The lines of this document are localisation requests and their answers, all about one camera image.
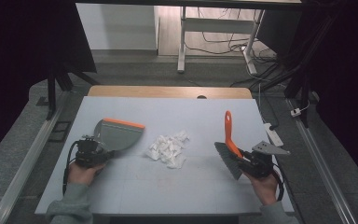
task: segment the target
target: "trash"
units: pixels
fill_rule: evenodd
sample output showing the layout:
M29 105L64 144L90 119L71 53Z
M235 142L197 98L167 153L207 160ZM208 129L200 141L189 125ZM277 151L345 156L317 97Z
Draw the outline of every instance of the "trash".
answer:
M186 160L186 157L182 154L186 139L189 139L186 131L171 136L160 135L146 151L146 155L154 161L161 159L162 162L167 164L168 168L180 169Z

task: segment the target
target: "orange handle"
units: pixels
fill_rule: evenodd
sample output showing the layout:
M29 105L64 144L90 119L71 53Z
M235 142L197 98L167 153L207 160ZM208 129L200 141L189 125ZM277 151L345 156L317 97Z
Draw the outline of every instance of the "orange handle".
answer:
M226 111L225 114L226 142L227 140L231 140L231 129L232 129L231 112L228 110Z
M231 112L228 110L225 114L225 133L226 133L226 145L230 151L235 153L238 157L242 158L242 154L238 150L237 146L231 140L231 130L232 130L232 118Z

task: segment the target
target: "black curtain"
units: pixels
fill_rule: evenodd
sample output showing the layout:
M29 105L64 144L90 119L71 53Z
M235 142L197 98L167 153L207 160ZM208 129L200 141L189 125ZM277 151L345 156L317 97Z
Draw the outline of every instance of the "black curtain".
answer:
M315 53L310 73L322 120L358 165L358 1L347 2Z
M75 2L0 0L0 141L30 87L62 63L96 72Z

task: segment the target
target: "hand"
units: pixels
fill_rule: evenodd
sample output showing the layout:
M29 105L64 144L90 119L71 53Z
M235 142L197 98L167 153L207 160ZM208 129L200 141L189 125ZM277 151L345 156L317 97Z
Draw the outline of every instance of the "hand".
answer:
M103 169L105 164L92 168L80 167L75 162L69 165L68 183L85 184L89 186L94 179L95 174Z
M257 195L263 205L270 205L277 202L275 192L277 191L278 182L273 175L257 179L245 172L243 172L243 174L251 180L255 195Z

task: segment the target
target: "dustpan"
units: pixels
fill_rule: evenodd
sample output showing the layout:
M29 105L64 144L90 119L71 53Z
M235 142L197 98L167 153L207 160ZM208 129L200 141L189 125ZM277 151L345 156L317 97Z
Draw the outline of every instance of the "dustpan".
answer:
M145 126L120 119L101 119L94 130L94 140L107 151L126 149L141 138Z

